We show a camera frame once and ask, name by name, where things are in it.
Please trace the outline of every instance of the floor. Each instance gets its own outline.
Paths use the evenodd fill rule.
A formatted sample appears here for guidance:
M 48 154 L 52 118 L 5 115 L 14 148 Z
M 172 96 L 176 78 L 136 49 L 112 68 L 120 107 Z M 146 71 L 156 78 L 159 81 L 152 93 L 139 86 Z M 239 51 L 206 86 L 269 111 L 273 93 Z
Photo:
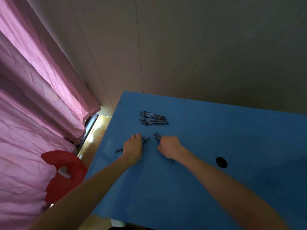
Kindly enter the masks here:
M 78 157 L 87 168 L 90 167 L 110 120 L 111 117 L 102 115 L 98 116 L 78 154 Z M 79 230 L 107 230 L 110 227 L 112 227 L 111 219 L 103 218 L 97 215 L 90 215 L 85 221 L 83 221 L 82 225 L 79 227 Z M 129 227 L 136 230 L 144 229 L 143 227 L 134 225 L 129 225 Z

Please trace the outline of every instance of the pink curtain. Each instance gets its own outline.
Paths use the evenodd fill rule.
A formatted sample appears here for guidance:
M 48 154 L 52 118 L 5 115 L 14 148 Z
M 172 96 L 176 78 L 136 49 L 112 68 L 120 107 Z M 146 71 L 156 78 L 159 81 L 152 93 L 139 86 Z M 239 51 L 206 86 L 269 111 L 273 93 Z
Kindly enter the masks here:
M 0 0 L 0 226 L 27 229 L 55 175 L 40 154 L 73 152 L 96 99 L 26 0 Z

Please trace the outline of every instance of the round hole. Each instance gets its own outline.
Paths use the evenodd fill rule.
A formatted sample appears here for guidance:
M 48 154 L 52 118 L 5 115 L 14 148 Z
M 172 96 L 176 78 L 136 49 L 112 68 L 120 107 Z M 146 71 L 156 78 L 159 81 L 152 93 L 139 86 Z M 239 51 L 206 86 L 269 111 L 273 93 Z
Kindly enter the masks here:
M 215 161 L 221 168 L 226 168 L 228 166 L 227 161 L 223 157 L 217 157 Z

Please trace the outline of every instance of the hand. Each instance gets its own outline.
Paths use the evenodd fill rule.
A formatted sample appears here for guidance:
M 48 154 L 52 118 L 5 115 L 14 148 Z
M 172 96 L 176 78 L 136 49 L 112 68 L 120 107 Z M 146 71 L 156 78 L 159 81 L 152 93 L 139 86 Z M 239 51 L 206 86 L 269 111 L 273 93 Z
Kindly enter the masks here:
M 124 154 L 122 155 L 128 166 L 133 166 L 142 157 L 141 134 L 131 135 L 131 138 L 124 143 Z
M 176 136 L 162 136 L 158 150 L 166 158 L 174 159 L 176 161 L 178 161 L 180 156 L 188 152 L 188 150 L 181 145 Z

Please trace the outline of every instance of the blue tabletop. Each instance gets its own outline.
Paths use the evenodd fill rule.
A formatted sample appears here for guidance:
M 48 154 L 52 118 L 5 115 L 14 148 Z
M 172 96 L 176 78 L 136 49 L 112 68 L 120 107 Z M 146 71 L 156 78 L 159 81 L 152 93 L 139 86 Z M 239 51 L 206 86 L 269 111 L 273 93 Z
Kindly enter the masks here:
M 144 126 L 139 111 L 167 117 Z M 154 133 L 182 145 L 250 188 L 293 229 L 307 229 L 307 116 L 123 92 L 85 179 L 115 161 L 132 134 L 151 137 L 93 214 L 162 229 L 240 229 L 197 179 L 157 150 Z M 223 157 L 227 168 L 216 158 Z

